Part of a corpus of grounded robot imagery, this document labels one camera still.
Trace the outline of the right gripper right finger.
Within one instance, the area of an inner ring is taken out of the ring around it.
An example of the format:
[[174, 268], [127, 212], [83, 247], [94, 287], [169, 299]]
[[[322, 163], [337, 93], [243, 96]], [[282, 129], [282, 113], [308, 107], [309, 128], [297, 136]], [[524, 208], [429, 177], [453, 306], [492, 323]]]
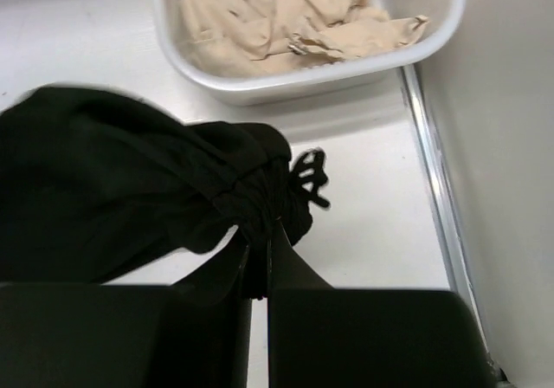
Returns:
[[447, 290], [335, 288], [277, 226], [267, 250], [272, 387], [487, 387], [467, 304]]

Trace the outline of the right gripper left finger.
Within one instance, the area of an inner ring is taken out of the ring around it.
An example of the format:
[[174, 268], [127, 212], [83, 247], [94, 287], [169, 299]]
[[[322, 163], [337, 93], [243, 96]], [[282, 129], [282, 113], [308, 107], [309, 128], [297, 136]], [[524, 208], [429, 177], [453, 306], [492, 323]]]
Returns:
[[2, 386], [245, 386], [248, 254], [232, 244], [171, 286], [2, 286]]

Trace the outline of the black trousers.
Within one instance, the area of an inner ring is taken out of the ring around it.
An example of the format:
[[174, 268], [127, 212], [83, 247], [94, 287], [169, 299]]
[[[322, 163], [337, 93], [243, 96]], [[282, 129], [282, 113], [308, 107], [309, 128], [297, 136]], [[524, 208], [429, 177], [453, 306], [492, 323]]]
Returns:
[[275, 224], [297, 243], [327, 181], [324, 151], [294, 158], [268, 124], [185, 125], [114, 92], [39, 87], [1, 113], [1, 279], [105, 283], [236, 230], [261, 298]]

